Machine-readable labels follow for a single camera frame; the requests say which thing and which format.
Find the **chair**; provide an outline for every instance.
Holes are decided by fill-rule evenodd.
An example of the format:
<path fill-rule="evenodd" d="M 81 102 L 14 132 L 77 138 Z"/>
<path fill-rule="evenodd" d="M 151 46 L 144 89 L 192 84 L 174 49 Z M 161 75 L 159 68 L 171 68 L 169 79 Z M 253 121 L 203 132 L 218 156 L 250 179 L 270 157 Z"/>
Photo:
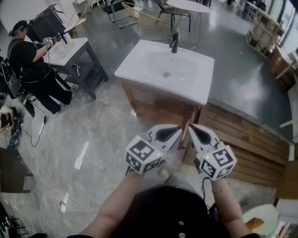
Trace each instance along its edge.
<path fill-rule="evenodd" d="M 133 3 L 123 2 L 122 3 L 125 10 L 129 13 L 129 16 L 138 24 L 138 33 L 139 26 L 142 26 L 144 29 L 167 26 L 167 21 L 156 13 L 138 6 Z"/>
<path fill-rule="evenodd" d="M 75 35 L 75 28 L 78 26 L 78 25 L 81 25 L 81 24 L 85 24 L 91 31 L 93 31 L 95 33 L 95 35 L 97 35 L 97 33 L 87 24 L 86 20 L 87 20 L 87 8 L 88 8 L 88 5 L 87 4 L 84 4 L 85 5 L 85 10 L 83 12 L 83 14 L 81 14 L 81 17 L 80 19 L 69 25 L 69 23 L 71 22 L 72 18 L 74 17 L 74 15 L 76 14 L 76 12 L 72 15 L 72 17 L 70 18 L 69 22 L 68 22 L 68 26 L 66 27 L 66 29 L 64 30 L 64 32 L 69 32 L 69 31 L 73 31 L 73 34 Z M 94 40 L 91 45 L 96 42 L 97 40 L 99 39 L 99 37 L 96 38 L 96 40 Z"/>
<path fill-rule="evenodd" d="M 111 22 L 115 23 L 120 29 L 136 23 L 136 22 L 131 22 L 131 23 L 128 23 L 128 24 L 123 25 L 123 26 L 120 26 L 118 24 L 119 20 L 122 20 L 124 18 L 129 17 L 129 16 L 125 16 L 125 17 L 121 17 L 121 18 L 118 18 L 118 19 L 116 18 L 115 13 L 124 9 L 124 6 L 122 5 L 123 2 L 124 2 L 123 0 L 120 0 L 120 1 L 119 0 L 111 0 L 110 5 L 108 6 L 108 0 L 105 0 L 105 5 L 106 6 L 103 8 L 103 11 L 105 11 L 108 14 L 109 20 Z M 133 0 L 127 0 L 127 2 L 132 3 L 132 4 L 135 3 Z"/>
<path fill-rule="evenodd" d="M 159 15 L 161 15 L 162 13 L 171 15 L 171 32 L 173 31 L 173 23 L 175 22 L 175 15 L 186 16 L 186 17 L 190 18 L 189 28 L 188 28 L 188 31 L 190 32 L 191 17 L 190 17 L 190 13 L 188 11 L 182 10 L 179 8 L 175 8 L 175 7 L 171 7 L 171 6 L 167 5 L 166 0 L 155 0 L 155 2 L 158 4 L 158 6 L 161 9 L 159 12 Z"/>

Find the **gray floor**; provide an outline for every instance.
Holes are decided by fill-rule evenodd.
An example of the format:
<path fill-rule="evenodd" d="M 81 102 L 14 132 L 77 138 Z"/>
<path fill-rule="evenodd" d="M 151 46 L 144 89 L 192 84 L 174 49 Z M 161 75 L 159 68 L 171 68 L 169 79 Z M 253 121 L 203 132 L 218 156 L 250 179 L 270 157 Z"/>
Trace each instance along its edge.
<path fill-rule="evenodd" d="M 147 6 L 159 12 L 156 5 Z M 215 58 L 210 100 L 241 110 L 274 129 L 290 117 L 286 92 L 269 77 L 263 59 L 246 46 L 249 24 L 215 0 L 211 8 L 209 17 L 203 17 L 202 44 L 198 49 Z M 36 147 L 32 147 L 30 138 L 23 134 L 19 152 L 34 174 L 32 192 L 1 195 L 2 200 L 8 202 L 10 213 L 22 220 L 30 234 L 43 231 L 59 238 L 81 231 L 123 179 L 125 146 L 135 135 L 155 125 L 147 118 L 130 114 L 131 107 L 119 79 L 114 76 L 143 32 L 136 35 L 136 26 L 119 30 L 98 7 L 88 15 L 88 23 L 99 33 L 100 39 L 92 48 L 109 81 L 97 88 L 96 101 L 78 89 L 71 104 L 58 117 L 49 117 Z M 193 38 L 187 33 L 187 24 L 187 19 L 183 19 L 183 38 Z M 157 37 L 161 38 L 160 32 L 145 33 L 146 40 Z M 181 41 L 181 45 L 192 46 L 185 41 Z M 7 99 L 7 105 L 23 110 L 15 100 Z M 42 105 L 38 106 L 50 115 Z M 23 129 L 33 135 L 34 145 L 43 119 L 38 109 L 35 112 L 34 119 L 23 112 Z M 0 146 L 6 147 L 8 140 L 9 131 L 1 135 Z M 75 161 L 86 142 L 89 146 L 77 170 Z M 201 180 L 196 178 L 193 168 L 186 165 L 182 171 L 200 192 Z M 274 189 L 232 179 L 230 183 L 237 199 L 245 205 L 273 200 Z M 63 213 L 60 202 L 66 194 L 69 199 Z"/>

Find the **black top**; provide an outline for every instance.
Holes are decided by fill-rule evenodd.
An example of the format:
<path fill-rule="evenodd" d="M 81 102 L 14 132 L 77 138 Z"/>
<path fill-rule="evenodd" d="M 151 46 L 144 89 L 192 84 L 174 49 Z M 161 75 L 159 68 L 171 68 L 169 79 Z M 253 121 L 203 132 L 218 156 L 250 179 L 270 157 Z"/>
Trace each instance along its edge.
<path fill-rule="evenodd" d="M 112 238 L 230 238 L 223 224 L 208 214 L 196 194 L 174 187 L 158 187 L 137 194 Z M 259 238 L 250 234 L 246 238 Z M 87 238 L 76 235 L 69 238 Z"/>
<path fill-rule="evenodd" d="M 25 82 L 43 79 L 49 72 L 49 67 L 41 57 L 33 63 L 37 47 L 34 43 L 23 40 L 12 40 L 8 47 L 7 58 L 16 77 Z"/>

